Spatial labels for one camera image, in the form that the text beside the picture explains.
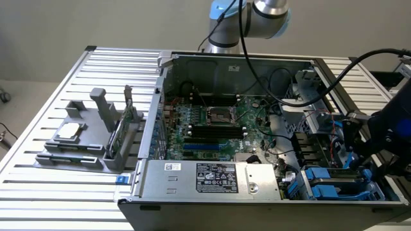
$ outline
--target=green circuit board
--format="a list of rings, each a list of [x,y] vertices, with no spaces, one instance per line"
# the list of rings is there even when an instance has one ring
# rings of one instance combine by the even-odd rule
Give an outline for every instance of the green circuit board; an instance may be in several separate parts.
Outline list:
[[[253,148],[256,149],[254,152],[264,152],[261,149],[261,141],[268,145],[272,138],[258,132],[256,128],[256,116],[262,120],[258,126],[260,129],[270,134],[269,126],[264,124],[265,110],[261,110],[260,107],[266,101],[253,97],[244,97],[232,107],[205,107],[192,105],[184,99],[176,101],[177,103],[166,107],[166,159],[230,161],[234,154],[250,153]],[[190,137],[188,134],[189,125],[245,127],[244,131],[248,134],[242,139],[218,139],[217,150],[188,150],[184,149],[184,139]]]

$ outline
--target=motherboard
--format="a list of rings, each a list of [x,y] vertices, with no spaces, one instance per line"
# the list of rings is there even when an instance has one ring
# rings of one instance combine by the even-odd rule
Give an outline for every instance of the motherboard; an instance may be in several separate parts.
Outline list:
[[[192,96],[174,98],[164,107],[168,128],[166,159],[245,161],[264,156],[272,138],[261,98]]]

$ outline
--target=gray wall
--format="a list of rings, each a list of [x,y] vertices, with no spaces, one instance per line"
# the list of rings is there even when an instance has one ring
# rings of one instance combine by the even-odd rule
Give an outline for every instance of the gray wall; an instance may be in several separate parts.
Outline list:
[[[86,45],[196,49],[210,0],[0,0],[0,78],[59,81]],[[354,56],[411,48],[409,0],[289,0],[288,31],[249,52]],[[390,70],[394,57],[365,65]]]

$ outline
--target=side panel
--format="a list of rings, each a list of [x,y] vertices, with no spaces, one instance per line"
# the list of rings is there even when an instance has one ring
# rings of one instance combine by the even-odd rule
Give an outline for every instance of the side panel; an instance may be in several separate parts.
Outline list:
[[[118,203],[134,230],[361,231],[404,212],[360,205],[238,205]]]

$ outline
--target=floor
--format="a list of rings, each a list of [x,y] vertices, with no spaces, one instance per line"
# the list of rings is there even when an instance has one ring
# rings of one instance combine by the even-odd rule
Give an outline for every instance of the floor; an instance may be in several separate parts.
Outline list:
[[[7,103],[0,102],[0,122],[6,125],[17,137],[22,133],[57,85],[58,83],[54,82],[0,80],[0,86],[11,95],[11,100]],[[5,137],[10,143],[15,141],[9,134]],[[0,160],[5,154],[6,151],[0,148]]]

